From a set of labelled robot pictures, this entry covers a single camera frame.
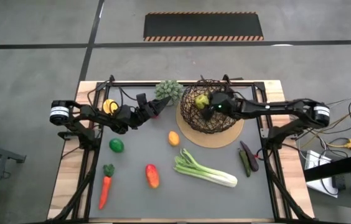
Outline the black aluminium table frame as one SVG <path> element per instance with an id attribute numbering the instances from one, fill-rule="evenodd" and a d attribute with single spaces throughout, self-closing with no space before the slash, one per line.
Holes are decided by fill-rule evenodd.
<path id="1" fill-rule="evenodd" d="M 104 81 L 81 81 L 77 87 L 75 101 L 78 103 L 88 103 L 88 92 L 94 90 L 101 85 Z M 113 85 L 126 86 L 148 86 L 154 87 L 161 82 L 160 80 L 154 81 L 113 81 Z M 253 96 L 259 97 L 259 100 L 283 100 L 284 93 L 280 80 L 242 80 L 241 78 L 229 80 L 230 86 L 242 87 L 242 85 L 253 85 Z M 100 89 L 93 91 L 91 94 L 94 97 L 93 103 L 101 108 L 104 96 L 103 91 Z M 259 126 L 269 127 L 273 123 L 277 125 L 286 124 L 289 117 L 286 115 L 277 115 L 269 118 L 259 118 Z M 73 150 L 76 147 L 78 140 L 67 139 L 63 146 L 63 155 Z M 89 174 L 90 170 L 95 167 L 94 162 L 98 161 L 99 150 L 86 151 L 84 149 L 75 149 L 67 156 L 74 156 L 73 158 L 64 157 L 60 161 L 58 168 L 57 179 L 55 181 L 54 192 L 52 195 L 50 208 L 48 211 L 47 219 L 49 223 L 54 224 L 54 218 L 59 216 L 61 209 L 64 210 L 67 204 L 72 201 L 73 195 L 79 190 L 80 186 L 84 187 L 77 199 L 69 207 L 69 213 L 61 223 L 111 223 L 112 221 L 95 220 L 87 218 L 90 212 L 90 198 L 92 196 L 92 188 L 94 176 Z M 309 197 L 308 189 L 306 187 L 303 167 L 300 164 L 300 153 L 291 146 L 283 146 L 283 148 L 272 152 L 269 156 L 269 151 L 266 152 L 268 159 L 271 162 L 271 167 L 275 170 L 277 177 L 284 184 L 285 189 L 288 190 L 291 197 L 295 197 L 296 204 L 300 203 L 300 208 L 310 217 L 314 217 L 312 203 Z M 269 185 L 271 194 L 275 195 L 275 210 L 279 218 L 290 218 L 297 220 L 297 215 L 293 211 L 290 204 L 286 201 L 279 188 L 271 182 Z"/>

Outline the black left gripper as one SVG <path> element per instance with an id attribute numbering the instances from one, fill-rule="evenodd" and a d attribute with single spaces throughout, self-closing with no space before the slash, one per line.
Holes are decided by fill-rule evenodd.
<path id="1" fill-rule="evenodd" d="M 136 99 L 138 107 L 131 113 L 132 128 L 138 128 L 147 120 L 157 117 L 171 101 L 170 96 L 147 101 L 145 93 L 136 95 Z"/>

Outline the green cucumber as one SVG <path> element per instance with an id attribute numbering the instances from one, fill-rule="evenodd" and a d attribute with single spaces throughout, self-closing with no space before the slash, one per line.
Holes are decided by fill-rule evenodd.
<path id="1" fill-rule="evenodd" d="M 251 168 L 250 168 L 250 163 L 248 161 L 248 156 L 246 154 L 246 152 L 242 149 L 239 149 L 239 155 L 240 155 L 240 159 L 242 161 L 243 167 L 245 169 L 245 174 L 247 177 L 251 176 Z"/>

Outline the white box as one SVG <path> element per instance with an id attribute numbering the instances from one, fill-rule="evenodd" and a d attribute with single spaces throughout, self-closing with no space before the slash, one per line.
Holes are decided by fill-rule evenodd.
<path id="1" fill-rule="evenodd" d="M 324 164 L 330 163 L 332 160 L 324 155 L 321 155 L 314 151 L 307 151 L 307 155 L 305 156 L 305 164 L 304 169 L 308 170 L 311 168 L 315 168 L 317 166 L 321 166 Z M 322 192 L 331 197 L 337 198 L 339 190 L 332 185 L 332 178 L 327 177 L 319 180 L 307 181 L 306 185 L 313 190 L 318 192 Z"/>

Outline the black hazard-striped floor mat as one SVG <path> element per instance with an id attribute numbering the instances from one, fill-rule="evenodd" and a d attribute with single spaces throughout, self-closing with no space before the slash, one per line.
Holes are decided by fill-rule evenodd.
<path id="1" fill-rule="evenodd" d="M 243 42 L 264 40 L 256 12 L 150 12 L 145 42 Z"/>

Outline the small orange fruit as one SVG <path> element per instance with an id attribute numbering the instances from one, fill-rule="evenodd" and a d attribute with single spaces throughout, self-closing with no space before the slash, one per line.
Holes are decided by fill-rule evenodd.
<path id="1" fill-rule="evenodd" d="M 180 137 L 175 131 L 170 131 L 168 141 L 171 146 L 178 146 L 180 144 Z"/>

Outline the orange carrot with green top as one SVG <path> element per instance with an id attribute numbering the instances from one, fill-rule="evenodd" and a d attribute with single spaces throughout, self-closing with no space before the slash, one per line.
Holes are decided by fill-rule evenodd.
<path id="1" fill-rule="evenodd" d="M 103 177 L 101 194 L 100 194 L 100 201 L 99 201 L 99 206 L 98 206 L 98 208 L 100 210 L 102 210 L 106 205 L 109 190 L 111 187 L 111 178 L 114 174 L 114 171 L 115 171 L 115 167 L 113 164 L 105 164 L 103 166 L 104 177 Z"/>

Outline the green celery bunch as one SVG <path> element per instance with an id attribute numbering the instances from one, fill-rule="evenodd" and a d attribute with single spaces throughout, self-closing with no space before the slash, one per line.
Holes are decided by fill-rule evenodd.
<path id="1" fill-rule="evenodd" d="M 180 149 L 179 155 L 174 158 L 174 162 L 173 169 L 180 174 L 231 188 L 236 187 L 238 183 L 238 179 L 234 175 L 199 164 L 185 148 Z"/>

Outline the round green lime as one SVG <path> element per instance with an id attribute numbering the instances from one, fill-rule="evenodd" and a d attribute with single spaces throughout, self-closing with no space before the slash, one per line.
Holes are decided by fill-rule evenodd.
<path id="1" fill-rule="evenodd" d="M 124 151 L 124 143 L 119 138 L 113 138 L 109 141 L 109 148 L 116 153 Z"/>

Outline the red and yellow mango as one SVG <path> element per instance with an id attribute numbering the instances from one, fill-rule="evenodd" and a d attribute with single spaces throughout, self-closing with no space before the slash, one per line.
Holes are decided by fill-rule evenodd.
<path id="1" fill-rule="evenodd" d="M 160 178 L 156 166 L 154 164 L 148 164 L 146 166 L 145 173 L 148 186 L 150 186 L 152 189 L 158 188 L 160 184 Z"/>

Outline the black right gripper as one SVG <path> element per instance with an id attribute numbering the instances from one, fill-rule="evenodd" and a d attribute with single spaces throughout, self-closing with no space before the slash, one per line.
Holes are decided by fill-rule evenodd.
<path id="1" fill-rule="evenodd" d="M 202 117 L 204 120 L 209 121 L 215 112 L 224 114 L 232 119 L 240 119 L 233 93 L 215 91 L 209 93 L 208 99 L 211 101 L 211 107 L 202 109 Z"/>

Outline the potted green succulent plant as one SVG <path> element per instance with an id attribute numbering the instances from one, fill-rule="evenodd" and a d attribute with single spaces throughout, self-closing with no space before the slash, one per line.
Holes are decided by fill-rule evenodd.
<path id="1" fill-rule="evenodd" d="M 182 94 L 183 85 L 179 84 L 176 80 L 164 80 L 156 85 L 156 98 L 161 100 L 170 97 L 168 106 L 176 104 L 181 99 Z"/>

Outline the dark purple eggplant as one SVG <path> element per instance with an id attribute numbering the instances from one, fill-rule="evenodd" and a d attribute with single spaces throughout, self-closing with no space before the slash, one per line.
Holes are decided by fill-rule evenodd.
<path id="1" fill-rule="evenodd" d="M 253 172 L 258 171 L 259 165 L 256 161 L 256 157 L 253 155 L 253 153 L 250 151 L 250 148 L 243 141 L 240 141 L 240 144 L 241 144 L 241 149 L 244 150 L 248 156 L 248 161 L 250 163 L 251 171 Z"/>

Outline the round wooden board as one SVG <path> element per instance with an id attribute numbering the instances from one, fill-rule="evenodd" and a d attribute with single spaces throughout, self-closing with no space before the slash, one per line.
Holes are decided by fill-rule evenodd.
<path id="1" fill-rule="evenodd" d="M 233 141 L 237 140 L 239 135 L 243 130 L 243 125 L 245 121 L 243 119 L 237 121 L 229 129 L 214 134 L 205 134 L 196 131 L 184 121 L 181 115 L 180 103 L 177 105 L 176 109 L 176 121 L 181 133 L 194 144 L 207 147 L 207 148 L 220 148 L 231 144 Z"/>

